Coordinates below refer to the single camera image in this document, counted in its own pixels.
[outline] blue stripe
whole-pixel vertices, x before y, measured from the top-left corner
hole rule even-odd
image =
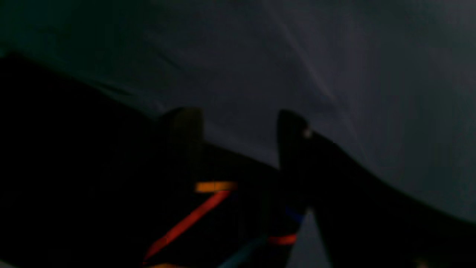
[[[301,223],[304,220],[304,215],[298,214],[288,206],[286,206],[286,214],[297,223]]]
[[[232,255],[227,261],[218,266],[218,268],[237,268],[243,264],[247,258],[259,247],[266,244],[266,236],[261,236],[245,245],[240,251]]]

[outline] red stripe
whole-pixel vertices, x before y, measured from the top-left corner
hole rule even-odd
[[[175,225],[169,232],[167,232],[164,237],[160,238],[154,244],[152,244],[147,251],[144,261],[148,260],[153,255],[157,254],[162,250],[166,245],[170,244],[183,232],[189,229],[194,225],[200,218],[202,218],[206,213],[212,210],[214,207],[218,206],[225,198],[230,195],[231,191],[219,191],[210,197],[207,201],[201,204],[197,209],[192,211],[190,215],[185,217],[177,225]]]
[[[286,246],[293,245],[297,238],[298,236],[296,234],[283,237],[268,237],[268,242],[275,245]]]

